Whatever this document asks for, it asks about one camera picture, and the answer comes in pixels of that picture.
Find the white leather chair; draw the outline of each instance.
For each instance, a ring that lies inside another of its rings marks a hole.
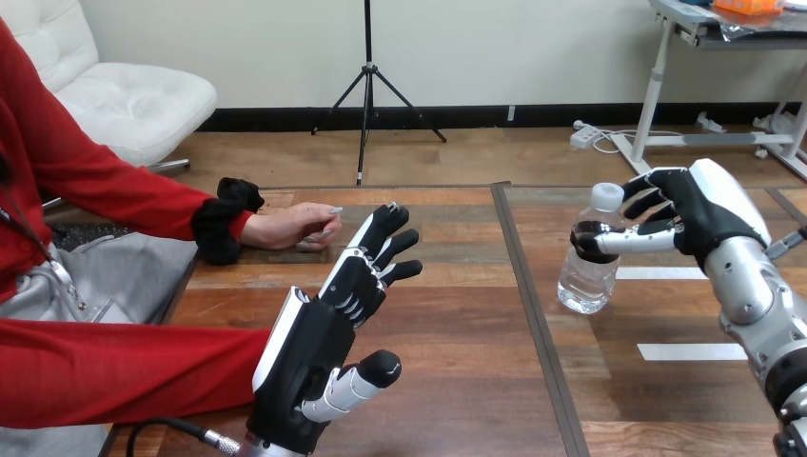
[[[78,0],[0,0],[0,17],[94,142],[155,171],[189,165],[158,162],[212,114],[216,90],[208,81],[161,67],[99,63]]]

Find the plastic bottle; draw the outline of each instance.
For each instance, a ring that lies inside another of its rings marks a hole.
[[[591,190],[591,207],[580,213],[575,226],[582,221],[597,221],[624,228],[625,221],[620,214],[623,196],[624,191],[616,184],[597,184]],[[619,266],[620,258],[610,264],[595,264],[581,259],[575,248],[570,247],[558,280],[558,298],[568,308],[582,314],[599,311],[611,299]]]

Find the white wall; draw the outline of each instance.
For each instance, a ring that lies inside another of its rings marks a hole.
[[[199,74],[218,89],[221,108],[329,106],[364,62],[362,0],[82,4],[103,61]],[[420,106],[640,102],[660,39],[645,0],[373,7],[375,62]],[[700,52],[677,40],[661,101],[774,101],[804,54]],[[377,92],[377,105],[398,105]],[[356,90],[348,105],[360,104]]]

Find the person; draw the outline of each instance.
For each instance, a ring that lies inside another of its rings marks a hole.
[[[342,224],[310,203],[257,215],[257,188],[229,184],[234,196],[215,198],[94,144],[0,20],[0,455],[93,456],[103,424],[252,400],[268,328],[144,323],[197,245],[216,263],[238,244],[319,250]],[[138,233],[56,249],[37,188]]]

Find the tripod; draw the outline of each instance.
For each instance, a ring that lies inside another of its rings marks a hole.
[[[381,72],[378,70],[378,67],[373,64],[373,41],[372,41],[372,32],[370,30],[370,0],[364,0],[364,46],[366,48],[367,53],[367,64],[362,67],[362,72],[359,73],[359,76],[350,84],[350,87],[342,94],[342,97],[336,102],[336,105],[333,108],[329,109],[328,112],[325,114],[325,118],[320,123],[320,126],[324,126],[330,117],[333,115],[333,112],[342,104],[342,102],[347,98],[347,95],[353,91],[353,89],[359,84],[359,81],[362,78],[367,78],[364,81],[364,115],[362,117],[362,138],[361,143],[359,144],[359,175],[356,178],[356,185],[360,186],[362,184],[362,169],[364,168],[364,147],[367,145],[367,136],[368,136],[368,123],[369,120],[373,116],[373,76],[378,76],[378,78],[386,84],[386,86],[392,90],[395,95],[398,95],[398,98],[401,99],[415,114],[418,120],[421,122],[424,128],[430,129],[434,131],[438,137],[445,143],[446,140],[442,133],[439,130],[433,129],[429,126],[426,119],[423,117],[420,111],[415,108],[406,97],[404,97],[392,83],[389,82]],[[320,130],[320,127],[315,127],[314,130],[311,131],[312,135],[316,135],[317,132]]]

